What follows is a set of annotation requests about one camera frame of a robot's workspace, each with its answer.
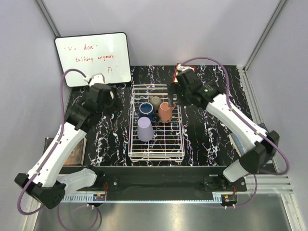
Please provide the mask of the salmon pink floral mug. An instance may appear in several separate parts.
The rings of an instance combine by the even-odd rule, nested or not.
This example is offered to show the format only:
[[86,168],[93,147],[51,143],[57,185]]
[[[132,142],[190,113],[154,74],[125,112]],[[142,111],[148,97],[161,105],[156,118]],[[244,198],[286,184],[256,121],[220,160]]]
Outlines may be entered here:
[[176,104],[170,106],[168,102],[160,104],[158,109],[159,121],[162,123],[169,123],[172,120],[173,110],[176,108]]

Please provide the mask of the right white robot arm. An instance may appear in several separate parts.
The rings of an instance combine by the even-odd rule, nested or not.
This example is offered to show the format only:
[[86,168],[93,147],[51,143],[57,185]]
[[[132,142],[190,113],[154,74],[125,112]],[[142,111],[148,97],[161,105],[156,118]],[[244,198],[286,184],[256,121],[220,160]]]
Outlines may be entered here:
[[179,105],[195,105],[206,110],[226,125],[246,149],[244,155],[223,170],[218,179],[222,190],[231,190],[239,178],[258,173],[272,159],[280,138],[276,131],[268,132],[255,124],[228,101],[216,84],[203,84],[193,70],[181,71],[176,79],[177,82],[167,85],[169,105],[173,105],[176,95]]

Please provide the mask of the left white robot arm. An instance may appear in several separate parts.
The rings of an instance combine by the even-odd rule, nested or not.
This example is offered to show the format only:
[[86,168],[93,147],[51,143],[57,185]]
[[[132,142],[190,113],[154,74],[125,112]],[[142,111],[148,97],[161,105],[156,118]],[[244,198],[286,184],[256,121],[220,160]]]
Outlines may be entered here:
[[100,190],[104,184],[104,173],[96,167],[86,166],[79,171],[60,176],[59,173],[78,143],[90,129],[97,125],[102,113],[122,110],[117,87],[96,83],[89,88],[83,103],[70,107],[58,134],[36,165],[27,173],[19,173],[15,183],[48,209],[59,205],[64,196],[89,187]]

